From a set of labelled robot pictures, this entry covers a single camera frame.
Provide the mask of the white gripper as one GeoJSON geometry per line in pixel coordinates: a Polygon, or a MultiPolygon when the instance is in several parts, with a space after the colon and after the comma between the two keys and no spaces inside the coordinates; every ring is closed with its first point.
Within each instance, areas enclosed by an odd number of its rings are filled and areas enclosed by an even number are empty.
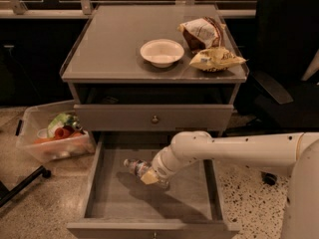
{"type": "Polygon", "coordinates": [[[169,179],[176,173],[176,158],[170,147],[160,150],[152,161],[152,167],[149,168],[141,177],[141,181],[146,184],[155,184],[162,179],[169,179]]]}

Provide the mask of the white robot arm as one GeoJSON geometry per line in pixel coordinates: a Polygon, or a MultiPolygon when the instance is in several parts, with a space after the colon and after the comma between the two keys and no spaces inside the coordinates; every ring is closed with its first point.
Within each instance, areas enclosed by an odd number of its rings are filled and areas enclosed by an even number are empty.
{"type": "Polygon", "coordinates": [[[157,153],[142,182],[168,179],[204,159],[289,170],[281,239],[319,239],[318,132],[213,138],[205,131],[183,131],[157,153]]]}

